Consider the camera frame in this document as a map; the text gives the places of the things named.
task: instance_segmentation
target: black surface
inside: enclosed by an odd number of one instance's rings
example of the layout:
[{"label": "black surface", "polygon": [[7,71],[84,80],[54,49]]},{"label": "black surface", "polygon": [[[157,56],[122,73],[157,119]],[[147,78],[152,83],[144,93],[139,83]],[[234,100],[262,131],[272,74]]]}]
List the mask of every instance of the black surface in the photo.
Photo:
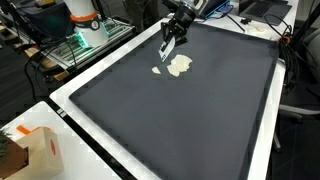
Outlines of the black surface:
[{"label": "black surface", "polygon": [[163,179],[244,179],[274,43],[201,25],[188,35],[168,57],[193,59],[179,78],[151,71],[160,61],[158,32],[71,100]]}]

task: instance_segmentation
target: floor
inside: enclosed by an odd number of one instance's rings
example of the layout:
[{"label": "floor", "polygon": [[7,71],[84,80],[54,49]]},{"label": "floor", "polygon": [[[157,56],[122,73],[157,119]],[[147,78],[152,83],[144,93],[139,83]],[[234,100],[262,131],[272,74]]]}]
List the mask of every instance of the floor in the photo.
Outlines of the floor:
[{"label": "floor", "polygon": [[[298,18],[303,19],[308,12],[311,0],[300,1]],[[127,17],[125,8],[119,0],[108,0],[112,15]],[[167,10],[160,6],[161,15]],[[30,85],[23,72],[26,58],[4,47],[0,50],[0,127],[18,114],[24,112],[34,101],[31,97]],[[32,79],[34,73],[28,69]],[[62,83],[43,83],[39,76],[40,85],[45,91],[36,88],[40,100],[48,99],[48,95],[60,87]],[[315,83],[314,79],[304,68],[297,89],[289,96],[282,96],[283,104],[305,108],[319,108],[319,100],[309,93],[306,88]],[[320,180],[320,122],[310,117],[304,117],[303,123],[281,116],[279,140],[282,145],[281,153],[273,152],[270,163],[272,180]]]}]

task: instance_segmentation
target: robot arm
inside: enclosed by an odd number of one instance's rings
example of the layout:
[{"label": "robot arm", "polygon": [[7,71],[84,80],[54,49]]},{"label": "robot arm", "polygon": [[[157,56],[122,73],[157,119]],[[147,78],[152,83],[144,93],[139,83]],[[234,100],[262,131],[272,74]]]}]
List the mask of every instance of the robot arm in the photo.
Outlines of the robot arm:
[{"label": "robot arm", "polygon": [[175,13],[168,23],[161,23],[163,43],[159,53],[162,61],[174,47],[188,42],[185,37],[188,28],[209,2],[210,0],[181,0],[177,3],[174,0],[162,0],[162,3]]}]

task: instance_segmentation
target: desk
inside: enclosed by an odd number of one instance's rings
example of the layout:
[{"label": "desk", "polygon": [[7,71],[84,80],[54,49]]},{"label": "desk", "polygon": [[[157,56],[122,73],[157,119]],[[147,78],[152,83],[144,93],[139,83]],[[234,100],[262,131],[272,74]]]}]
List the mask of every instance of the desk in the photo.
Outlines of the desk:
[{"label": "desk", "polygon": [[52,180],[121,180],[45,102],[36,104],[4,127],[13,140],[23,136],[15,129],[19,125],[30,130],[46,126],[57,133],[64,171]]},{"label": "desk", "polygon": [[[294,24],[294,17],[297,10],[298,0],[290,1],[294,7],[289,12],[292,17],[287,17],[286,21],[290,24]],[[231,15],[236,21],[240,21],[240,17]],[[147,167],[139,162],[133,155],[128,153],[122,146],[120,146],[112,137],[98,127],[90,118],[88,118],[83,112],[81,112],[70,100],[69,96],[75,92],[82,85],[93,79],[103,70],[110,65],[118,61],[127,53],[136,48],[139,44],[151,37],[154,33],[160,30],[160,23],[166,22],[168,19],[162,19],[145,32],[141,33],[136,38],[132,39],[121,48],[108,55],[94,66],[74,78],[69,83],[62,86],[60,89],[50,95],[50,98],[58,104],[72,119],[76,121],[85,131],[90,134],[102,147],[105,148],[115,159],[117,159],[128,171],[130,171],[139,180],[151,180],[159,179],[153,174]],[[253,22],[254,24],[264,25],[267,29],[268,25],[263,23]],[[229,19],[224,18],[220,20],[207,21],[204,24],[240,32],[242,31]],[[258,37],[264,39],[276,40],[278,37],[276,34],[270,31],[266,31],[265,34],[259,34]],[[280,102],[280,96],[282,91],[283,79],[285,74],[285,67],[281,61],[278,61],[275,73],[272,79],[270,91],[267,98],[266,107],[262,117],[262,122],[257,137],[257,143],[253,153],[252,163],[250,167],[249,177],[250,180],[263,180],[266,177],[269,155],[271,151],[271,145],[273,140],[273,133],[276,124],[276,117]]]}]

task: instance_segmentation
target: orange label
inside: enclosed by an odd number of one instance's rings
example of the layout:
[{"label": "orange label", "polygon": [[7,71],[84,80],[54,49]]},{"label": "orange label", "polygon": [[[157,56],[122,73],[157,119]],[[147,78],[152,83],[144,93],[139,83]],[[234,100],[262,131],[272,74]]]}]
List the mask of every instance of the orange label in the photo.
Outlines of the orange label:
[{"label": "orange label", "polygon": [[52,150],[53,155],[56,155],[56,147],[55,147],[54,142],[52,141],[52,139],[50,141],[50,144],[51,144],[51,150]]}]

